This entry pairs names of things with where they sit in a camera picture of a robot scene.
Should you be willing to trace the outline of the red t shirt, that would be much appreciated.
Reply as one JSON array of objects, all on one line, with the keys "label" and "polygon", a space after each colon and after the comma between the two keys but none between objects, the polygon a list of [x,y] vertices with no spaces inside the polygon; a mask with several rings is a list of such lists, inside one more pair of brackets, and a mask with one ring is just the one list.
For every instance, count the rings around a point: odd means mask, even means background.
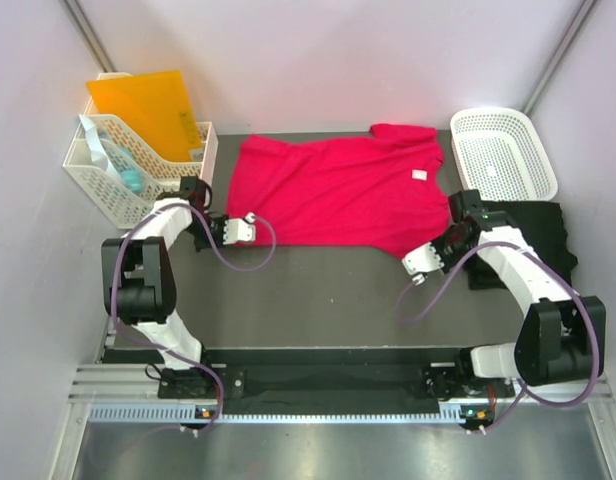
[{"label": "red t shirt", "polygon": [[289,143],[251,135],[229,183],[226,211],[272,226],[258,245],[371,247],[396,258],[442,234],[448,199],[432,127],[379,123],[368,135]]}]

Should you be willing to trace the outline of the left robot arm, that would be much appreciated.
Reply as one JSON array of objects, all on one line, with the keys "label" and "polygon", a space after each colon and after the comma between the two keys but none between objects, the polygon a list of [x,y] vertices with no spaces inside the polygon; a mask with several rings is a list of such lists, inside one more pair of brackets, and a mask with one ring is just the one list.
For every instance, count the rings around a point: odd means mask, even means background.
[{"label": "left robot arm", "polygon": [[158,196],[135,233],[107,239],[101,247],[105,309],[160,352],[164,367],[151,367],[163,399],[210,397],[217,387],[203,343],[176,311],[169,258],[170,247],[184,232],[192,236],[196,251],[225,245],[229,217],[209,211],[212,198],[207,182],[183,177],[177,191]]}]

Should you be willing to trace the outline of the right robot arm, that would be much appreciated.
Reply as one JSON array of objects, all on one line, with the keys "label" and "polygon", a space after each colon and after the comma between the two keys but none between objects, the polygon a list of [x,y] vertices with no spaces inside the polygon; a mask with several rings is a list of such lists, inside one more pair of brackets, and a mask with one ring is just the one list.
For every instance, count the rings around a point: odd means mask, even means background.
[{"label": "right robot arm", "polygon": [[549,268],[525,241],[509,214],[488,210],[476,190],[450,196],[452,223],[431,243],[444,273],[478,257],[497,274],[524,316],[513,343],[465,348],[454,380],[475,396],[492,378],[527,386],[597,379],[603,371],[606,310]]}]

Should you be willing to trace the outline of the black folded t shirt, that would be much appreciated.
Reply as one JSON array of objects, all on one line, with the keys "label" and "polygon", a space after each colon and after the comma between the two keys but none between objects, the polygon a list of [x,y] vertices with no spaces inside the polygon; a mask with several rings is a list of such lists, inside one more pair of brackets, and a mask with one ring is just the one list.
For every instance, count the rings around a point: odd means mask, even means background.
[{"label": "black folded t shirt", "polygon": [[[489,212],[506,212],[540,259],[569,285],[578,258],[568,249],[561,206],[545,201],[484,201]],[[505,289],[496,272],[475,255],[464,265],[470,290]]]}]

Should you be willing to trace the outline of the white plastic basket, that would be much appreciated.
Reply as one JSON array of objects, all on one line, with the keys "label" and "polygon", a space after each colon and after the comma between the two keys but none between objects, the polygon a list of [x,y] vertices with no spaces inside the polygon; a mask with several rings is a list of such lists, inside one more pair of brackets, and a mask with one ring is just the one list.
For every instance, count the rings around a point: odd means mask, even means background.
[{"label": "white plastic basket", "polygon": [[489,201],[551,201],[558,182],[532,121],[503,107],[469,108],[450,120],[462,187]]}]

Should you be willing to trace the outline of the teal object in organizer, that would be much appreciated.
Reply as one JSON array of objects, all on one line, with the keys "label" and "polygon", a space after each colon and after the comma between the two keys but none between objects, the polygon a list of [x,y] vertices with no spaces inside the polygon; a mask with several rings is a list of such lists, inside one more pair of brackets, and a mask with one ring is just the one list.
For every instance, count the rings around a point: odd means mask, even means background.
[{"label": "teal object in organizer", "polygon": [[143,181],[139,172],[134,168],[119,170],[115,167],[111,161],[110,149],[108,145],[105,145],[105,142],[111,142],[112,139],[103,129],[98,129],[97,133],[104,153],[99,154],[98,158],[93,160],[93,164],[104,170],[110,178],[125,186],[132,193],[140,194],[143,191]]}]

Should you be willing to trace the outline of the white file organizer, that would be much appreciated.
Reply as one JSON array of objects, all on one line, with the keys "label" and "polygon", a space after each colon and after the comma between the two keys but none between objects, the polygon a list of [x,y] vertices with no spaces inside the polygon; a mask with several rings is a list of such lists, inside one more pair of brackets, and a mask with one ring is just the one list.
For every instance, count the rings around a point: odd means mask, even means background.
[{"label": "white file organizer", "polygon": [[[131,76],[128,73],[102,74],[96,80]],[[195,176],[210,183],[219,146],[214,126],[209,121],[196,120],[203,140],[203,159],[199,162],[170,162],[160,157],[139,135],[115,115],[98,112],[92,96],[79,116],[79,125],[66,157],[64,170],[84,193],[119,229],[134,226],[152,208],[157,197],[174,191],[185,176]],[[143,191],[134,194],[110,178],[104,170],[93,164],[103,154],[97,130],[105,130],[111,142],[113,165],[119,170],[134,168],[143,181]]]}]

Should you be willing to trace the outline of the orange plastic folder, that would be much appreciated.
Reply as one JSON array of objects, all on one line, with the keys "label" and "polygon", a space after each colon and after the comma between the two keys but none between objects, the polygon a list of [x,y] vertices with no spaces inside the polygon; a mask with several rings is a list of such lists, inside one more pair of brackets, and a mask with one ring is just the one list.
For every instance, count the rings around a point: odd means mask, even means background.
[{"label": "orange plastic folder", "polygon": [[93,80],[87,88],[99,113],[117,116],[163,159],[203,159],[203,140],[179,70]]}]

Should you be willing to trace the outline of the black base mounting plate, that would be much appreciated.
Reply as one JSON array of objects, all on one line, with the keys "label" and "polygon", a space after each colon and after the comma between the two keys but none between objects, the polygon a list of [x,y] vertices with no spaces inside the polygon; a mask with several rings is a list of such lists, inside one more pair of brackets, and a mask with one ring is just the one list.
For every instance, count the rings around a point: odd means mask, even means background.
[{"label": "black base mounting plate", "polygon": [[422,368],[380,365],[229,365],[215,373],[224,385],[226,400],[263,399],[265,395],[297,393],[308,399],[321,393],[403,394],[407,399],[510,398],[513,387],[502,380],[462,386],[451,367]]}]

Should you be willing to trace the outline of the aluminium frame rail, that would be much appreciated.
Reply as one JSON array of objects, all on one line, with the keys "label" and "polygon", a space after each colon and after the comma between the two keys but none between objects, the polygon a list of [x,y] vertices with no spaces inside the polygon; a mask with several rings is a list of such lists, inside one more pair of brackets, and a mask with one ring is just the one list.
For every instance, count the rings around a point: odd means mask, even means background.
[{"label": "aluminium frame rail", "polygon": [[[245,387],[253,386],[253,381],[247,380],[247,375],[244,373],[229,374],[224,379],[224,396],[225,398],[241,398],[245,395]],[[450,388],[450,393],[444,393],[442,397],[434,397],[432,395],[432,383],[427,380],[419,380],[419,383],[414,386],[422,386],[425,395],[430,398],[446,398],[448,400],[438,400],[439,402],[450,403],[457,401],[459,403],[468,404],[472,399],[477,403],[486,402],[490,394],[486,392],[484,387],[483,392],[469,387],[457,387],[453,393]],[[554,385],[544,385],[540,387],[528,387],[528,392],[534,393],[543,400],[549,400],[557,403],[565,403],[574,399],[583,392],[587,381],[575,381]],[[497,389],[493,398],[497,401],[506,403],[511,402],[520,392],[520,385],[517,380],[503,380],[500,382],[503,387]],[[98,401],[106,402],[139,402],[140,400],[158,400],[158,390],[161,386],[160,380],[150,379],[144,372],[144,367],[139,364],[93,364],[82,365],[77,369],[75,379],[70,389],[69,398],[74,401],[84,400],[86,402]],[[584,401],[607,401],[613,398],[610,385],[602,376],[598,379],[594,389],[586,397]]]}]

